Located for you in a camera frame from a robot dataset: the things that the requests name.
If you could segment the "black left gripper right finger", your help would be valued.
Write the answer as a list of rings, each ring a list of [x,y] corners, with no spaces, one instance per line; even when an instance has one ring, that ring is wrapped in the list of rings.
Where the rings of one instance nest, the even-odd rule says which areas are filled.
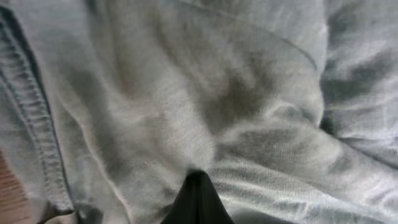
[[[198,172],[197,177],[197,223],[233,224],[209,176]]]

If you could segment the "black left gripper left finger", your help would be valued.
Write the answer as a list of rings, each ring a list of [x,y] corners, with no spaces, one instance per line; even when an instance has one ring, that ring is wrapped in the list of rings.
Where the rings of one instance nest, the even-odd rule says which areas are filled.
[[[198,222],[199,172],[192,172],[183,182],[172,207],[161,224],[196,224]]]

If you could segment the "light blue t-shirt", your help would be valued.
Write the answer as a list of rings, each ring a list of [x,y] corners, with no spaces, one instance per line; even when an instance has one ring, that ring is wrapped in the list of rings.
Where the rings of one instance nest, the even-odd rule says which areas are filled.
[[[1,150],[31,223],[397,222],[396,1],[2,1]]]

